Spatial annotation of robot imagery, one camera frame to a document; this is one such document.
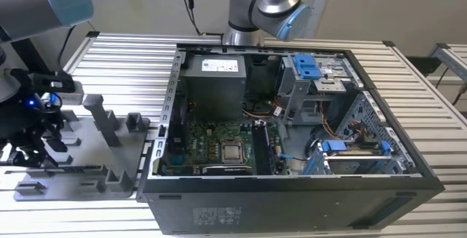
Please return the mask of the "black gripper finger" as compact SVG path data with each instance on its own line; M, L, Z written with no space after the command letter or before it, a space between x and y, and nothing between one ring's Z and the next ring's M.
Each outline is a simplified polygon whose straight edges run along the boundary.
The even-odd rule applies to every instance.
M10 154L6 159L6 166L26 168L45 167L56 168L57 162L49 155L41 140L42 132L36 129L15 132L7 139Z
M60 110L38 111L38 139L36 149L38 152L46 152L42 139L54 152L66 152L68 148L61 141L60 130L64 128L64 118Z

